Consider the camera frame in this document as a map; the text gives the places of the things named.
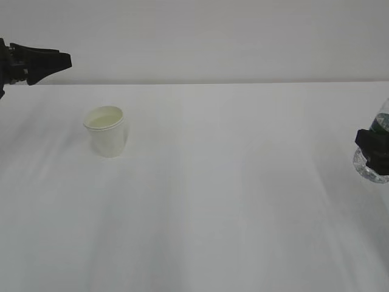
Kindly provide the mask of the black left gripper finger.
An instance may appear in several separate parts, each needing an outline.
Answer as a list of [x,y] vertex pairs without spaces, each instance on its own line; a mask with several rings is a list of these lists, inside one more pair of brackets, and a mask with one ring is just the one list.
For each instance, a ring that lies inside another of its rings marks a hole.
[[42,79],[71,67],[71,55],[67,53],[30,54],[26,60],[27,84],[35,85]]
[[12,55],[19,60],[50,59],[60,56],[60,51],[55,49],[39,49],[16,43],[10,43],[9,48],[12,51]]

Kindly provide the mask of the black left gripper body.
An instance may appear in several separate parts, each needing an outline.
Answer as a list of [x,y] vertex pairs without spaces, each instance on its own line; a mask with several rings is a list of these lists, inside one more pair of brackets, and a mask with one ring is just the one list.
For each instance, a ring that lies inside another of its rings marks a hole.
[[1,38],[1,98],[5,95],[5,85],[28,80],[29,72],[24,56],[26,50],[26,47],[15,43],[8,46]]

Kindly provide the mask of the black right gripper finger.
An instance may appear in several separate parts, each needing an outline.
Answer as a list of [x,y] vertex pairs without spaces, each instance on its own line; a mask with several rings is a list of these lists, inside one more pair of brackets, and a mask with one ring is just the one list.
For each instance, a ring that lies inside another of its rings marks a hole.
[[377,133],[360,129],[355,143],[367,160],[366,166],[380,176],[388,175],[388,132]]

